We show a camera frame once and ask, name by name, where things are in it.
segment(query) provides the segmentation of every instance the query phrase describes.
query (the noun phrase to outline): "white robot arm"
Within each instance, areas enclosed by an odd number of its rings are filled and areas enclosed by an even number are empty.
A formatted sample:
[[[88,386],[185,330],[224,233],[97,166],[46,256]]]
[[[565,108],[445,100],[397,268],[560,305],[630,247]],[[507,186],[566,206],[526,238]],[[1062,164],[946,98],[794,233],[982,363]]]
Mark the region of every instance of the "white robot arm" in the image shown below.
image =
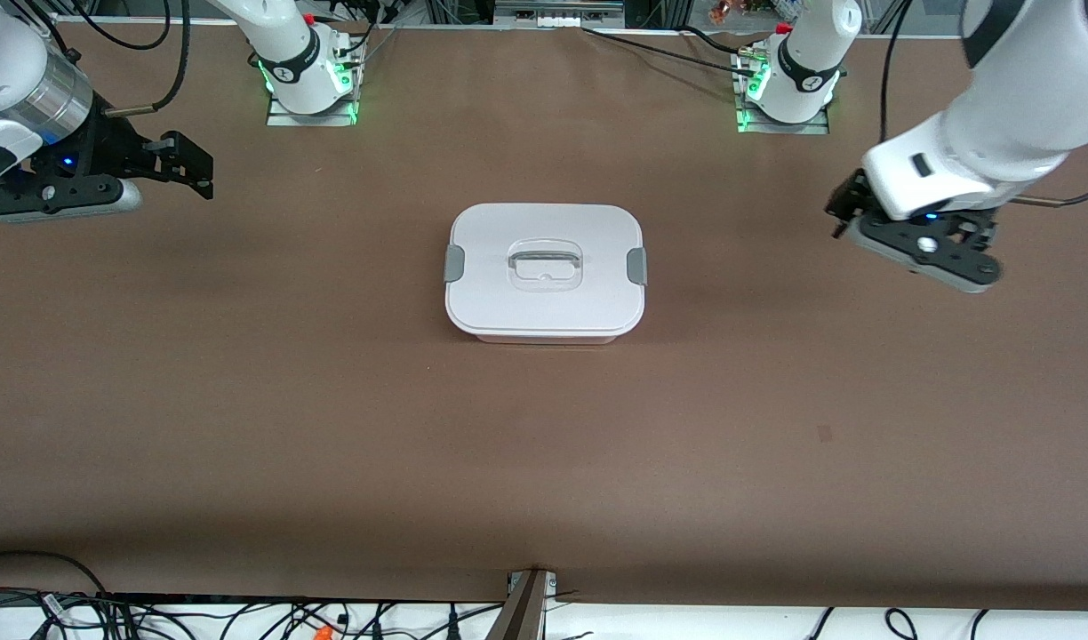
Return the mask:
[[[272,93],[292,113],[316,114],[353,90],[350,36],[309,25],[295,0],[210,0],[247,36]]]
[[[1088,145],[1088,0],[967,0],[962,25],[969,88],[870,149],[826,211],[838,235],[979,293],[1002,276],[996,210]]]
[[[755,45],[765,49],[761,81],[747,98],[772,120],[808,122],[832,100],[840,62],[864,24],[856,0],[818,0],[801,13],[793,30]]]
[[[284,109],[313,114],[353,90],[349,36],[308,24],[295,0],[211,2],[248,36]],[[113,109],[74,61],[0,9],[0,220],[132,211],[141,202],[134,177],[181,182],[211,198],[210,155],[175,131],[143,138],[125,116],[146,110],[154,107]]]

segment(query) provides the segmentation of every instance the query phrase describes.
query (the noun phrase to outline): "metal bracket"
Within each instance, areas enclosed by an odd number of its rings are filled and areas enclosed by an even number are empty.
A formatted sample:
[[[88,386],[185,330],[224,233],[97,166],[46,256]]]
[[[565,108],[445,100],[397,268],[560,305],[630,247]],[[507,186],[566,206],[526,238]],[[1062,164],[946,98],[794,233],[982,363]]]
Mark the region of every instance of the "metal bracket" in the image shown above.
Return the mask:
[[[730,53],[730,64],[735,70],[751,70],[761,72],[764,61],[758,61],[754,57],[743,57],[739,53]],[[759,106],[747,98],[749,93],[755,89],[754,83],[759,82],[756,77],[745,77],[731,74],[734,78],[734,107],[738,109],[738,131],[739,134],[792,134],[792,135],[826,135],[828,134],[828,107],[820,107],[819,112],[813,120],[800,124],[787,124],[777,122],[767,116]]]
[[[508,600],[484,640],[541,640],[544,603],[556,595],[556,575],[527,569],[508,575]]]
[[[350,47],[350,36],[339,33],[337,47]],[[272,94],[271,82],[268,81],[268,126],[350,126],[358,121],[358,97],[362,93],[362,69],[367,63],[367,45],[363,41],[356,50],[336,58],[334,75],[337,82],[350,85],[350,93],[337,99],[329,109],[316,114],[297,114],[289,112]]]

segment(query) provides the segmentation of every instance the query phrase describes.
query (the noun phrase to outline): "lid handle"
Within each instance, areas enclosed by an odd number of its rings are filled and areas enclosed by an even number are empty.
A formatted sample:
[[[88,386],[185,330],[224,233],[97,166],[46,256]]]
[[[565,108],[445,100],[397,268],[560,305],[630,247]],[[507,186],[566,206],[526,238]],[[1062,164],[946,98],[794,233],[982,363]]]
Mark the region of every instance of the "lid handle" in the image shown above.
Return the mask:
[[[533,251],[517,251],[515,255],[508,256],[508,267],[512,269],[517,268],[517,262],[520,259],[547,259],[557,260],[557,262],[570,262],[572,267],[577,269],[580,268],[580,255],[572,251],[557,251],[557,250],[533,250]]]

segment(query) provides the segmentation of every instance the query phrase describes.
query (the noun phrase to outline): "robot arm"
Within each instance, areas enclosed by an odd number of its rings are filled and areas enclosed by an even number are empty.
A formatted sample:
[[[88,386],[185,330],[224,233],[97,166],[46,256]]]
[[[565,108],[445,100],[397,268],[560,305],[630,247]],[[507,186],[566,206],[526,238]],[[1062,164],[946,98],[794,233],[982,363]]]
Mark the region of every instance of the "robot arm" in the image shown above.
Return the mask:
[[[996,210],[1088,145],[1088,0],[967,0],[962,24],[969,88],[870,149],[826,211],[838,235],[978,293],[1002,276]]]
[[[260,58],[273,96],[292,113],[316,114],[353,90],[350,36],[309,25],[295,0],[210,0],[227,13]]]
[[[211,0],[236,20],[288,112],[313,114],[353,90],[349,36],[309,25],[295,0]],[[133,179],[180,182],[211,198],[213,161],[181,133],[137,134],[73,61],[0,9],[0,220],[132,211]]]

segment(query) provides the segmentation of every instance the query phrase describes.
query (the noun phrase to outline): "white plastic container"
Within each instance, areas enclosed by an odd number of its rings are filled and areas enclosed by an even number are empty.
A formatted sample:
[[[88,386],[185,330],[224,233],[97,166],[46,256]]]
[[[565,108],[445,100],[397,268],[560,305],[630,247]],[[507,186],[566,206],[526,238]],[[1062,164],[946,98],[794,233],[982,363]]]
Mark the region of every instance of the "white plastic container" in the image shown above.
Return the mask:
[[[639,324],[645,287],[642,231],[617,206],[471,206],[445,251],[445,311],[485,342],[609,343]]]

